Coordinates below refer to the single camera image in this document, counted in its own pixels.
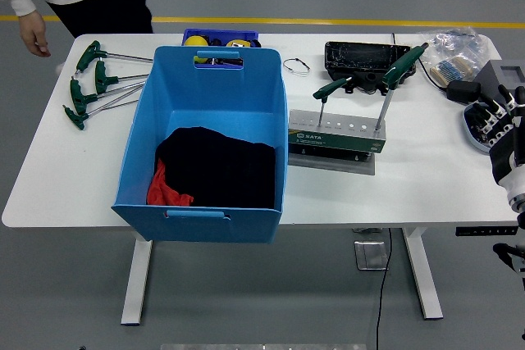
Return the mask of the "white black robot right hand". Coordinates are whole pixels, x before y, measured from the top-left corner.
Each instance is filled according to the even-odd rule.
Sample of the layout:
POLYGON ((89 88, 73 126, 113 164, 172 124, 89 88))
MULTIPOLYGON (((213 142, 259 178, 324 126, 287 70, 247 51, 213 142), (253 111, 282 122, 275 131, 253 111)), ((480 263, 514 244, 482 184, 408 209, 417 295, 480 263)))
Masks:
POLYGON ((509 205, 524 209, 524 87, 511 90, 498 86, 503 99, 481 94, 466 111, 470 129, 479 143, 488 148, 492 176, 505 189, 509 205))

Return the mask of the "person's right hand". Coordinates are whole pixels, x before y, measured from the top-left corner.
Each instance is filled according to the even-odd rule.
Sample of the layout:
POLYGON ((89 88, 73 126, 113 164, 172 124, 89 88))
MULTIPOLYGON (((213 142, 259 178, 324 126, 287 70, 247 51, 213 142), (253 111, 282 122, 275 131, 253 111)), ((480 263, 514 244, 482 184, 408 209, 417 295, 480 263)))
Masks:
POLYGON ((18 21, 20 37, 26 49, 37 57, 50 57, 43 17, 37 11, 32 11, 25 16, 19 16, 18 21))

